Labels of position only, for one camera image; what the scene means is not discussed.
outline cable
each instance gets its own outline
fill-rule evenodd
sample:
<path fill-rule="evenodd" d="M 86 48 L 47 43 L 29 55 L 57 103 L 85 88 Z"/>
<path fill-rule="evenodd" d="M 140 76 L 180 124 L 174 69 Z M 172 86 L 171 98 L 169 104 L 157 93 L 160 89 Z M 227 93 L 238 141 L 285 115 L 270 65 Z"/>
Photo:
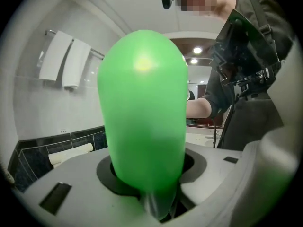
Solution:
<path fill-rule="evenodd" d="M 212 119 L 213 124 L 214 124 L 214 148 L 216 148 L 216 140 L 217 140 L 217 129 L 216 129 L 216 123 L 215 121 Z"/>
<path fill-rule="evenodd" d="M 233 85 L 228 85 L 228 87 L 229 87 L 229 91 L 230 91 L 231 96 L 232 96 L 232 101 L 231 101 L 232 106 L 231 106 L 231 110 L 230 110 L 230 112 L 229 112 L 229 114 L 228 114 L 228 116 L 227 116 L 227 118 L 226 118 L 224 128 L 223 128 L 223 130 L 222 130 L 222 135 L 221 135 L 221 138 L 222 138 L 222 139 L 221 139 L 221 148 L 222 148 L 222 149 L 224 149 L 223 144 L 224 144 L 225 133 L 226 133 L 226 130 L 227 130 L 228 125 L 229 125 L 229 123 L 230 123 L 230 121 L 231 121 L 231 118 L 232 118 L 232 114 L 233 114 L 233 110 L 234 110 L 234 105 L 235 105 L 235 102 L 236 102 L 236 101 L 238 100 L 238 98 L 239 98 L 239 94 L 237 94 L 237 96 L 235 97 L 234 91 L 232 90 Z"/>

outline white towel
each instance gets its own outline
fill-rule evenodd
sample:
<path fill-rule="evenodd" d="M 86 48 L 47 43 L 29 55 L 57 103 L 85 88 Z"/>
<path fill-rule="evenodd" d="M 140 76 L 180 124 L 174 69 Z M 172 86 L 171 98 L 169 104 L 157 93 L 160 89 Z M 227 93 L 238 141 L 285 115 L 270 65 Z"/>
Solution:
<path fill-rule="evenodd" d="M 50 43 L 39 74 L 39 79 L 56 81 L 64 56 L 72 41 L 72 37 L 58 31 Z"/>
<path fill-rule="evenodd" d="M 62 76 L 62 85 L 64 87 L 78 88 L 90 50 L 91 47 L 88 44 L 74 39 L 64 66 Z"/>

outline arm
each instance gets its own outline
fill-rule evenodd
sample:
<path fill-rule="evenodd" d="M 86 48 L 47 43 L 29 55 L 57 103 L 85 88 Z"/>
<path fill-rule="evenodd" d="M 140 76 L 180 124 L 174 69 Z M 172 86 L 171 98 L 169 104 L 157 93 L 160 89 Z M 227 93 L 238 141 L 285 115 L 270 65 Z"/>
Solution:
<path fill-rule="evenodd" d="M 220 111 L 225 112 L 231 105 L 228 93 L 222 88 L 219 74 L 212 69 L 205 95 L 187 102 L 186 118 L 214 118 Z"/>
<path fill-rule="evenodd" d="M 212 108 L 210 103 L 205 98 L 189 100 L 186 106 L 186 118 L 201 119 L 210 116 Z"/>

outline gray machine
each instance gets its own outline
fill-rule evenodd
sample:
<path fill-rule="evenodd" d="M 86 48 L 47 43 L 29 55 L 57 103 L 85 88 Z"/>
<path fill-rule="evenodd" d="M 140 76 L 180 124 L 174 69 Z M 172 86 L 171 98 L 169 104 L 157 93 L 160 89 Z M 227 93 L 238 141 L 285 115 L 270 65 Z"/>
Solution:
<path fill-rule="evenodd" d="M 205 158 L 206 167 L 193 182 L 180 184 L 179 202 L 187 211 L 163 226 L 249 226 L 258 221 L 297 169 L 300 147 L 294 139 L 299 134 L 298 128 L 283 127 L 243 152 L 187 143 L 187 150 Z M 107 156 L 103 149 L 71 158 L 36 181 L 21 199 L 46 226 L 160 226 L 139 199 L 115 194 L 102 184 L 96 169 Z M 40 205 L 58 182 L 71 189 L 54 215 Z"/>

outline person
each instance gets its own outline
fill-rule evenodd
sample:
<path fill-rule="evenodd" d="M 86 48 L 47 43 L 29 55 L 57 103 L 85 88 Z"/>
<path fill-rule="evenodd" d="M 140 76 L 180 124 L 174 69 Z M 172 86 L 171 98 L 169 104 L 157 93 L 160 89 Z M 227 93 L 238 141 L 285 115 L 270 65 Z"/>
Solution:
<path fill-rule="evenodd" d="M 275 0 L 177 0 L 181 10 L 190 10 L 201 16 L 212 16 L 226 22 L 233 9 L 245 16 L 261 31 L 269 25 L 276 43 L 276 52 L 284 60 L 292 46 L 294 33 L 285 14 Z M 187 102 L 187 118 L 214 118 L 225 112 L 232 104 L 232 94 L 226 92 L 220 76 L 215 71 L 206 87 L 205 95 Z M 282 126 L 281 118 L 266 92 L 257 98 L 240 98 L 232 112 L 229 125 L 224 129 L 224 140 L 219 146 L 224 149 L 243 150 L 247 143 L 260 140 L 264 134 Z"/>
<path fill-rule="evenodd" d="M 193 93 L 193 91 L 188 90 L 189 91 L 189 100 L 194 100 L 195 99 L 195 94 Z"/>

